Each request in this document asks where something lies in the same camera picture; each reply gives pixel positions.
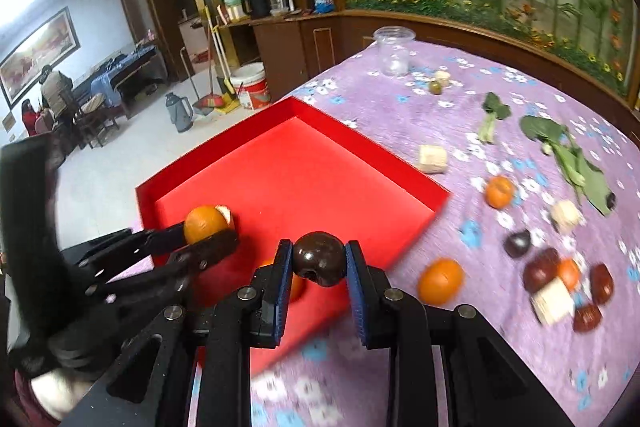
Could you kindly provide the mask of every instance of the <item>tile floor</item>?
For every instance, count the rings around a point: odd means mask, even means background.
[[[209,92],[206,71],[194,76],[200,96]],[[226,128],[249,117],[238,108],[228,115],[198,116],[179,134],[164,107],[164,86],[134,106],[131,120],[118,118],[103,148],[75,149],[60,167],[56,219],[60,248],[70,247],[140,222],[135,188],[153,174]],[[170,87],[196,101],[188,80]]]

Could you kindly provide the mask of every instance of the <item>picture frame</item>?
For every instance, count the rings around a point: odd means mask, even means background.
[[[69,9],[44,21],[0,62],[0,87],[10,109],[33,87],[47,64],[55,68],[80,48]]]

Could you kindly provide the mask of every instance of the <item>floral tablecloth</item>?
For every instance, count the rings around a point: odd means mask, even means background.
[[[562,92],[530,76],[459,50],[414,42],[412,74],[389,78],[378,71],[377,49],[325,71],[295,90],[315,105],[415,163],[421,144],[449,152],[449,169],[434,179],[452,192],[446,209],[389,272],[393,285],[415,294],[420,273],[436,257],[456,259],[466,280],[454,301],[469,303],[510,343],[571,420],[594,427],[624,390],[640,360],[640,152],[607,121]],[[452,83],[442,95],[428,92],[426,81],[448,70]],[[487,92],[511,106],[513,116],[499,121],[496,143],[483,146],[476,131]],[[571,236],[556,233],[549,207],[574,200],[554,158],[518,127],[526,114],[567,124],[587,158],[602,168],[618,197],[611,216],[601,216],[586,200],[584,222]],[[505,211],[482,198],[486,179],[502,173],[518,184],[514,204]],[[589,267],[606,263],[616,284],[602,307],[602,324],[588,334],[574,333],[565,318],[542,327],[522,287],[529,255],[510,259],[502,241],[528,228],[535,247],[558,249],[583,270],[576,303],[590,297]],[[387,364],[385,351],[366,351],[350,316],[318,334],[298,352],[252,381],[254,427],[385,424]],[[446,424],[442,412],[441,425]]]

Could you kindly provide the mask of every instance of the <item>red tray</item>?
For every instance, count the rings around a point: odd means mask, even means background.
[[[324,230],[357,239],[367,264],[389,268],[433,219],[449,192],[389,151],[295,98],[209,139],[136,189],[146,229],[183,221],[201,204],[234,214],[240,247],[195,282],[211,305],[250,282],[281,238]],[[307,284],[289,307],[278,349],[255,349],[257,373],[349,305],[346,285]]]

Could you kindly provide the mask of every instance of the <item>red and white bucket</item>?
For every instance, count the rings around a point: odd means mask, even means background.
[[[236,88],[238,100],[245,109],[258,109],[271,103],[264,65],[261,62],[252,62],[238,68],[231,75],[231,84]]]

